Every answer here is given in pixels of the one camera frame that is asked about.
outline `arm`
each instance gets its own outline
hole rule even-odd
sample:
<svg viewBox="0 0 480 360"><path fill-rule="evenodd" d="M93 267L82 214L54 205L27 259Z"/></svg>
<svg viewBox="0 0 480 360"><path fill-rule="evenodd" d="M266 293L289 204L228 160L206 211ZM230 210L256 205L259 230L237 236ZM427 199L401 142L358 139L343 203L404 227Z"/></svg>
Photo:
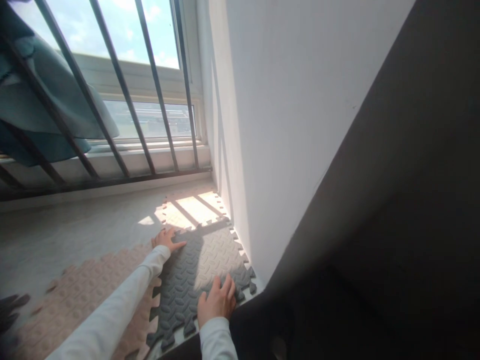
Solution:
<svg viewBox="0 0 480 360"><path fill-rule="evenodd" d="M200 329L200 344L201 356L205 360L238 359L230 335L229 321L225 317L214 317L203 325Z"/></svg>
<svg viewBox="0 0 480 360"><path fill-rule="evenodd" d="M210 293L203 292L198 300L198 325L200 326L201 355L204 360L237 360L229 319L237 304L235 283L230 274L220 288L220 278L213 280Z"/></svg>
<svg viewBox="0 0 480 360"><path fill-rule="evenodd" d="M152 279L185 242L172 243L172 231L152 239L154 249L130 276L47 358L110 359Z"/></svg>

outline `window guard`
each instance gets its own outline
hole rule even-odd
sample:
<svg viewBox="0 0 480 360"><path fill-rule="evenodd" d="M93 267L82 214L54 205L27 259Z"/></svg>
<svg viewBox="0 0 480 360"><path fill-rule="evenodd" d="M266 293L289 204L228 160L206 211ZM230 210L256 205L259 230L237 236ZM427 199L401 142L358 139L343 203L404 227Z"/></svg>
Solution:
<svg viewBox="0 0 480 360"><path fill-rule="evenodd" d="M65 57L65 60L67 61L80 89L82 90L83 95L85 96L85 99L87 103L90 106L90 109L92 110L95 119L98 122L99 127L101 128L106 142L108 143L108 146L110 147L111 152L113 153L116 162L118 163L122 173L123 173L123 178L120 179L100 179L99 175L97 174L96 170L88 160L88 158L85 156L85 154L78 148L78 146L75 143L74 137L70 130L68 129L67 125L62 119L62 116L58 112L55 104L52 102L52 100L48 97L47 93L45 90L41 87L39 84L38 80L36 79L35 75L31 71L31 69L28 67L27 63L25 60L22 58L20 53L17 51L15 45L4 35L1 34L1 42L5 45L5 53L12 62L12 64L15 66L16 70L18 71L19 75L26 81L26 83L30 86L31 90L33 93L38 97L42 105L45 107L46 111L49 113L53 121L55 122L56 126L58 127L59 131L63 135L63 137L67 140L68 144L72 147L74 150L75 154L78 156L80 162L82 163L83 167L86 169L88 174L91 177L91 181L83 182L83 183L71 183L68 184L65 182L65 180L62 179L62 177L53 169L53 167L48 163L42 160L42 154L40 151L35 147L34 144L28 143L25 138L26 136L22 137L22 131L18 134L18 139L22 139L20 141L25 148L25 150L35 159L38 160L38 163L42 167L42 169L50 176L50 178L53 180L55 183L55 187L52 188L26 188L23 184L21 184L17 179L15 179L14 176L12 176L7 170L5 170L1 165L0 165L0 179L2 179L12 190L13 192L6 197L3 197L1 200L2 201L8 201L8 200L14 200L14 199L22 199L22 198L29 198L29 197L34 197L34 196L40 196L40 195L47 195L47 194L55 194L55 193L62 193L62 192L70 192L70 191L77 191L77 190L84 190L84 189L92 189L92 188L99 188L103 186L111 186L111 185L120 185L120 184L127 184L127 183L134 183L138 181L148 181L148 180L155 180L155 179L163 179L163 178L169 178L169 177L174 177L174 176L181 176L181 175L189 175L189 174L198 174L198 173L204 173L204 172L210 172L211 168L210 167L205 167L205 168L200 168L199 166L199 159L198 159L198 152L197 152L197 139L198 137L196 136L194 129L195 129L195 124L194 124L194 117L193 117L193 112L192 112L192 100L191 100L191 94L190 94L190 84L189 84L189 74L188 74L188 69L187 69L187 58L186 58L186 50L185 50L185 41L184 41L184 36L183 36L183 29L182 29L182 17L180 14L180 0L172 0L173 6L171 6L171 11L172 13L175 14L175 20L176 20L176 36L178 36L177 42L179 45L179 55L180 55L180 63L181 63L181 69L183 70L183 78L184 78L184 83L185 83L185 92L186 92L186 99L187 99L187 105L188 105L188 116L189 116L189 121L190 121L190 133L191 137L186 138L184 141L187 139L191 141L191 145L193 147L193 155L195 159L195 168L190 169L190 170L179 170L179 166L177 163L176 155L175 155L175 149L174 149L174 144L173 144L173 139L172 135L170 132L170 125L168 122L167 118L167 112L165 109L165 103L162 95L162 90L160 86L160 79L157 73L157 66L155 64L155 58L153 55L152 51L152 44L150 42L150 36L149 36L149 31L147 27L147 22L145 19L145 14L143 11L143 6L142 6L142 0L135 0L136 4L136 9L138 12L138 17L140 19L140 25L142 28L142 33L143 33L143 38L145 41L145 46L147 49L148 53L148 58L150 61L150 67L152 70L152 76L153 80L155 83L155 88L156 88L156 93L158 97L158 103L160 104L161 112L162 112L162 117L164 121L164 126L166 130L167 137L165 138L153 138L153 139L145 139L140 121L138 119L136 110L133 105L132 97L130 96L127 83L125 81L125 77L122 73L120 63L117 57L117 54L115 52L112 40L110 38L109 31L107 29L105 20L103 18L102 11L100 9L100 5L98 3L98 0L89 0L91 7L93 9L96 21L98 23L98 26L100 28L101 34L103 36L103 40L105 42L105 45L107 47L110 60L113 64L118 82L120 84L121 90L123 92L125 101L128 105L128 109L130 111L132 120L135 125L135 129L138 133L138 139L141 143L141 147L143 149L144 155L146 157L146 160L148 162L148 166L150 169L150 175L143 175L143 176L131 176L129 173L129 170L127 169L125 162L117 148L116 143L108 133L107 128L104 125L104 122L102 120L102 117L100 115L100 112L98 111L93 99L92 95L89 90L89 86L87 85L87 82L85 81L82 72L80 71L80 68L70 50L70 47L68 46L59 25L57 24L57 21L55 20L49 6L47 5L46 0L35 0L43 18L45 19L46 23L48 24L48 27L50 28L50 31L52 32L56 42L58 43L58 46L60 47L60 50ZM129 139L119 139L117 140L117 144L125 144L123 140L129 140ZM152 161L152 157L150 155L149 148L147 146L147 143L153 143L153 142L159 142L159 141L168 141L169 147L170 147L170 153L171 157L173 159L173 164L174 164L174 171L169 171L169 172L162 172L162 173L157 173Z"/></svg>

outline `hand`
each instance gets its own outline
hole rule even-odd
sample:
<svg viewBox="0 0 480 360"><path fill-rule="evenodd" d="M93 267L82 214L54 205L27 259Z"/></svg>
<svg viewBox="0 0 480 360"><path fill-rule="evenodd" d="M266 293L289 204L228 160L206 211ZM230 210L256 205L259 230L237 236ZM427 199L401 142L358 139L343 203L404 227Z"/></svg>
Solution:
<svg viewBox="0 0 480 360"><path fill-rule="evenodd" d="M237 300L235 300L235 283L230 274L226 276L221 288L220 278L215 276L208 298L207 293L204 291L198 299L198 325L200 329L213 318L223 317L230 320L235 305L237 305Z"/></svg>
<svg viewBox="0 0 480 360"><path fill-rule="evenodd" d="M151 239L151 247L156 248L158 245L164 245L166 246L171 253L173 253L175 250L180 249L187 245L186 241L182 242L172 242L172 238L175 236L175 229L172 227L170 230L166 231L165 229L162 229L157 236L155 236L153 239Z"/></svg>

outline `teal cloth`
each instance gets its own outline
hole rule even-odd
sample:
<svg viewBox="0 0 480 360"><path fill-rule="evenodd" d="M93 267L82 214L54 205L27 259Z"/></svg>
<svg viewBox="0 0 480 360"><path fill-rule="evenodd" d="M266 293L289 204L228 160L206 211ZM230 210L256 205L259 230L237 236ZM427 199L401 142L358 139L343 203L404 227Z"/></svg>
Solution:
<svg viewBox="0 0 480 360"><path fill-rule="evenodd" d="M39 84L45 90L83 152L91 147L86 139L104 139L77 81L65 59L36 35L12 10L0 1L0 31L27 60ZM90 93L108 133L117 137L119 129L98 92L89 85ZM33 141L49 162L75 157L45 107L15 72L0 44L0 119L24 133ZM34 159L0 124L0 151L18 162L36 165Z"/></svg>

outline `window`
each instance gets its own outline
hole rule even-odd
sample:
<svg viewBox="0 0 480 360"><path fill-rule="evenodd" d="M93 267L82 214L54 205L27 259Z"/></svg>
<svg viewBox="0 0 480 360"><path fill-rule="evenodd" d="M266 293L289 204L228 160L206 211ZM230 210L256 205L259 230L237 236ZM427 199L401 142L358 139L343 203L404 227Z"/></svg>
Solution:
<svg viewBox="0 0 480 360"><path fill-rule="evenodd" d="M85 80L103 97L120 130L118 144L135 142L138 134L109 58L89 0L47 0ZM99 0L115 52L147 139L166 138L135 0ZM172 137L190 137L185 84L177 44L176 21L170 0L142 0ZM20 17L54 49L59 49L35 2L11 3ZM200 55L194 1L181 1L195 133L201 124ZM102 144L102 140L93 144Z"/></svg>
<svg viewBox="0 0 480 360"><path fill-rule="evenodd" d="M105 100L106 107L120 130L119 138L138 138L129 107L125 101ZM146 138L166 138L160 105L153 102L133 102L143 135ZM190 137L190 118L187 105L165 104L172 138Z"/></svg>

